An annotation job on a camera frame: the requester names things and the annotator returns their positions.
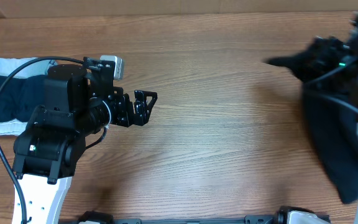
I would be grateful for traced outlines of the black polo shirt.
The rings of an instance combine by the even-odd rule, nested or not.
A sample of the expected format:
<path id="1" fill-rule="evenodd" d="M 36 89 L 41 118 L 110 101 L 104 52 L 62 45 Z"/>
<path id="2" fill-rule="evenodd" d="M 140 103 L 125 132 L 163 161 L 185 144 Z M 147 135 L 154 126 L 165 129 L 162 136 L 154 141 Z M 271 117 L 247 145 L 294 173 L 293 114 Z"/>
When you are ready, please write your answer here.
<path id="1" fill-rule="evenodd" d="M 289 69 L 306 83 L 338 67 L 347 54 L 335 37 L 315 37 L 309 46 L 291 56 L 270 57 L 265 63 Z M 342 203 L 358 197 L 358 139 L 355 114 L 332 101 L 301 93 L 303 122 L 310 143 L 334 184 Z"/>

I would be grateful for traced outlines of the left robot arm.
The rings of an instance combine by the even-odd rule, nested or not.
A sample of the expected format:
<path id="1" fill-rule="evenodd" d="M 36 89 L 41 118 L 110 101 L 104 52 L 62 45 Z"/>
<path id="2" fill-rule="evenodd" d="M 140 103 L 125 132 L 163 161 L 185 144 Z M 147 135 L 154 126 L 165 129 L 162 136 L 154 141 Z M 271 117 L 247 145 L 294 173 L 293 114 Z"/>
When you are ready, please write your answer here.
<path id="1" fill-rule="evenodd" d="M 113 62 L 97 65 L 61 64 L 48 70 L 44 102 L 35 108 L 25 131 L 14 143 L 14 164 L 27 223 L 58 223 L 76 164 L 89 149 L 86 137 L 148 123 L 157 93 L 136 90 L 131 102 L 122 88 L 121 68 Z"/>

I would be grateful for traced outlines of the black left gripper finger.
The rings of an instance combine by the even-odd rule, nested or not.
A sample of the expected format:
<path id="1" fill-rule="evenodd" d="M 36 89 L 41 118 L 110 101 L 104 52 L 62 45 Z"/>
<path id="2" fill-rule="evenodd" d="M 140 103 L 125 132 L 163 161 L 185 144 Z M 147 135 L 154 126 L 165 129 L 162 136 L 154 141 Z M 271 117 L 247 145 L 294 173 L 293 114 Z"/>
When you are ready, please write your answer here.
<path id="1" fill-rule="evenodd" d="M 152 109 L 158 99 L 158 94 L 152 91 L 135 90 L 135 107 L 142 106 Z"/>
<path id="2" fill-rule="evenodd" d="M 143 126 L 149 122 L 151 108 L 144 101 L 136 101 L 134 103 L 134 124 Z"/>

